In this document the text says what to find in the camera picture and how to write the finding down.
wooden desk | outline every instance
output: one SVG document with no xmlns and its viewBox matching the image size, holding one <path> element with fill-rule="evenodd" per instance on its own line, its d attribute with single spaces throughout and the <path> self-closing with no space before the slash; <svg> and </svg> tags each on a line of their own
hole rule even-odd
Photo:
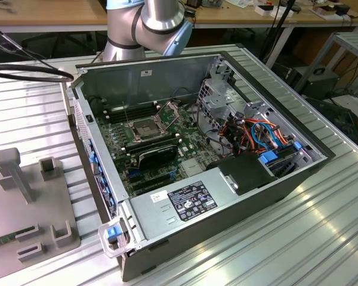
<svg viewBox="0 0 358 286">
<path fill-rule="evenodd" d="M 0 29 L 5 33 L 107 29 L 107 14 L 98 0 L 9 1 L 13 3 L 11 8 L 17 13 L 0 11 Z"/>
<path fill-rule="evenodd" d="M 0 29 L 5 33 L 75 32 L 107 30 L 107 15 L 98 0 L 9 0 L 16 14 L 0 11 Z M 272 67 L 295 27 L 354 26 L 353 21 L 326 21 L 303 7 L 284 23 L 284 31 L 274 47 L 267 65 Z M 257 14 L 252 7 L 241 9 L 228 2 L 220 9 L 200 7 L 195 28 L 271 27 L 273 18 Z"/>
<path fill-rule="evenodd" d="M 285 20 L 284 27 L 296 25 L 297 27 L 333 27 L 333 26 L 358 26 L 358 18 L 351 21 L 335 20 L 326 21 L 309 10 L 311 6 L 302 6 L 299 14 L 294 14 Z M 197 28 L 229 28 L 229 27 L 267 27 L 272 25 L 273 17 L 261 16 L 248 6 L 241 9 L 231 3 L 224 2 L 222 8 L 198 8 L 196 11 Z"/>
</svg>

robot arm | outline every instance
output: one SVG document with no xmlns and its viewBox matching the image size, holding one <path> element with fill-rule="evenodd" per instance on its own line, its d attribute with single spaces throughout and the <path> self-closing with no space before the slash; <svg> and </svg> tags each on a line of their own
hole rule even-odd
<svg viewBox="0 0 358 286">
<path fill-rule="evenodd" d="M 144 46 L 177 55 L 190 39 L 192 24 L 178 0 L 108 0 L 103 61 L 144 58 Z"/>
</svg>

warning label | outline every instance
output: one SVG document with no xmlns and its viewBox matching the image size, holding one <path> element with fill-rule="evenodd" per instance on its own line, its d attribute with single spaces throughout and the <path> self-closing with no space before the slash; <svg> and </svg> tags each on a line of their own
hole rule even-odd
<svg viewBox="0 0 358 286">
<path fill-rule="evenodd" d="M 183 222 L 217 207 L 202 181 L 170 192 L 168 197 Z"/>
</svg>

metal work surface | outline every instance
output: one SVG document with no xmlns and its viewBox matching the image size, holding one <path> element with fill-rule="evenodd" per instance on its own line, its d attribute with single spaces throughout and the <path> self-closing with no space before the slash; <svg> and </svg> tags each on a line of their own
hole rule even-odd
<svg viewBox="0 0 358 286">
<path fill-rule="evenodd" d="M 0 79 L 0 144 L 24 158 L 62 160 L 81 246 L 0 279 L 0 285 L 342 285 L 358 282 L 358 148 L 247 50 L 225 50 L 337 155 L 279 203 L 122 284 L 118 263 L 102 251 L 101 224 L 73 144 L 58 85 Z M 69 72 L 89 58 L 52 61 Z M 236 83 L 250 99 L 249 87 Z"/>
<path fill-rule="evenodd" d="M 358 57 L 358 33 L 337 33 L 335 41 Z"/>
</svg>

motherboard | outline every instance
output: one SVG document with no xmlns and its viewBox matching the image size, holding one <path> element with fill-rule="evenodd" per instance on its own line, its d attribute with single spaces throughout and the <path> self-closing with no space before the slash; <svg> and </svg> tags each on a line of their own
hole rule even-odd
<svg viewBox="0 0 358 286">
<path fill-rule="evenodd" d="M 97 124 L 131 197 L 188 178 L 219 160 L 180 101 L 104 111 Z"/>
</svg>

